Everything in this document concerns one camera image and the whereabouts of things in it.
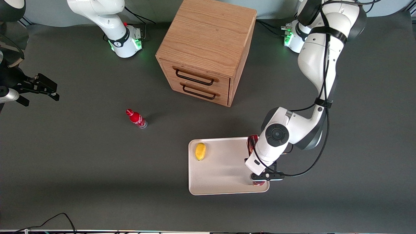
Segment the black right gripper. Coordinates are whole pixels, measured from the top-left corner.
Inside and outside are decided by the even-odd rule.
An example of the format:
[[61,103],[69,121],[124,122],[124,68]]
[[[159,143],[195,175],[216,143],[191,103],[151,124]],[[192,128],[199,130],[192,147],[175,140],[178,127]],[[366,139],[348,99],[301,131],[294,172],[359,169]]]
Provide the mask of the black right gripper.
[[[7,88],[11,88],[17,91],[19,94],[35,91],[36,94],[43,94],[51,97],[55,101],[59,101],[60,96],[57,93],[58,85],[46,77],[45,75],[38,73],[33,78],[28,77],[18,67],[9,68],[7,65],[0,68],[0,85]],[[28,107],[30,101],[19,95],[15,97],[15,102]]]

